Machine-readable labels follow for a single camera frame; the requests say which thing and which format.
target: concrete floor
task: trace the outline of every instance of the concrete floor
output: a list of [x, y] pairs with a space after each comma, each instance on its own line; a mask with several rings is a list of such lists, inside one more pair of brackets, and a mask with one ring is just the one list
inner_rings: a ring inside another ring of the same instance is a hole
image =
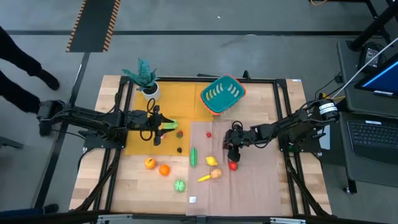
[[[80, 0], [3, 0], [0, 24], [6, 30], [70, 30], [80, 4]], [[373, 4], [378, 13], [387, 7], [384, 1]], [[372, 20], [365, 4], [351, 2], [326, 2], [315, 7], [307, 0], [123, 0], [115, 29], [363, 30]], [[395, 20], [386, 26], [392, 37], [398, 35], [397, 26]], [[65, 52], [69, 36], [12, 38], [60, 80], [61, 88], [51, 91], [39, 79], [5, 61], [0, 61], [1, 70], [41, 100], [67, 101], [83, 56]], [[136, 70], [138, 57], [150, 60], [159, 76], [230, 73], [240, 77], [249, 70], [252, 77], [298, 78], [303, 81], [307, 99], [312, 99], [314, 92], [340, 71], [336, 43], [350, 39], [353, 37], [113, 36], [109, 52], [90, 55], [76, 105], [94, 108], [103, 75], [121, 75], [123, 68]], [[375, 41], [385, 44], [382, 39]], [[325, 91], [336, 87], [333, 83]], [[28, 208], [34, 204], [55, 136], [41, 138], [35, 116], [19, 111], [3, 98], [0, 105], [0, 136], [25, 145], [20, 151], [0, 150], [0, 210]], [[82, 145], [81, 139], [66, 136], [47, 195], [46, 203], [58, 203], [63, 212], [72, 196]], [[347, 195], [341, 190], [346, 185], [344, 168], [325, 165], [323, 169], [334, 215], [398, 222], [398, 189], [359, 183], [359, 193]]]

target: brown cloth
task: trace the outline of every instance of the brown cloth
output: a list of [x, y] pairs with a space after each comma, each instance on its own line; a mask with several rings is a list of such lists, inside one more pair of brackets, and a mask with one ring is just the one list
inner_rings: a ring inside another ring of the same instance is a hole
[[[250, 123], [243, 123], [244, 129]], [[188, 171], [187, 215], [270, 216], [282, 215], [277, 155], [273, 142], [264, 149], [254, 146], [240, 149], [237, 171], [228, 167], [228, 151], [222, 148], [231, 122], [193, 122], [190, 148], [197, 149], [198, 165]], [[217, 166], [209, 166], [206, 157], [214, 156]], [[220, 168], [219, 179], [198, 182], [200, 177]]]

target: green cucumber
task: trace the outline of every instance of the green cucumber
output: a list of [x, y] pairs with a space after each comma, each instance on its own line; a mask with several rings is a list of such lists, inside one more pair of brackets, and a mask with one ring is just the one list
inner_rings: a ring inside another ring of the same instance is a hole
[[197, 149], [194, 147], [191, 149], [191, 152], [189, 154], [189, 163], [192, 167], [197, 166], [198, 159], [197, 159]]

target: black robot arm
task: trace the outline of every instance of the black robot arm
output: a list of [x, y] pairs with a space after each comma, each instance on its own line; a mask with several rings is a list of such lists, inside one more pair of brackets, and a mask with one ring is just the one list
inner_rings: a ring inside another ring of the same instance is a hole
[[[74, 105], [68, 105], [62, 101], [45, 101], [41, 104], [37, 119], [40, 121], [40, 132], [51, 131], [51, 126], [56, 123], [64, 122], [88, 129], [80, 131], [84, 137], [102, 139], [108, 142], [126, 142], [128, 131], [140, 131], [141, 138], [149, 141], [154, 133], [154, 145], [160, 144], [160, 137], [174, 129], [159, 129], [162, 123], [173, 123], [159, 114], [160, 106], [155, 105], [155, 100], [151, 99], [148, 105], [153, 102], [152, 108], [148, 111], [132, 110], [123, 112], [116, 109], [115, 112], [102, 113], [88, 110]], [[149, 131], [150, 137], [142, 137], [143, 131]]]
[[235, 121], [224, 138], [224, 148], [228, 149], [228, 158], [239, 162], [239, 148], [255, 145], [264, 148], [277, 136], [284, 135], [289, 144], [300, 144], [308, 139], [319, 139], [322, 135], [317, 131], [326, 125], [338, 121], [338, 111], [332, 100], [321, 99], [305, 103], [294, 114], [272, 124], [251, 126], [244, 131], [242, 123]]

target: computer monitor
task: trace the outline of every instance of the computer monitor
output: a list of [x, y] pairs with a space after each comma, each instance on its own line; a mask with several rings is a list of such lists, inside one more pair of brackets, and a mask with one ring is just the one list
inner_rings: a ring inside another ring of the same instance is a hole
[[373, 91], [377, 95], [398, 96], [398, 53], [387, 60], [375, 74], [357, 82], [355, 88]]

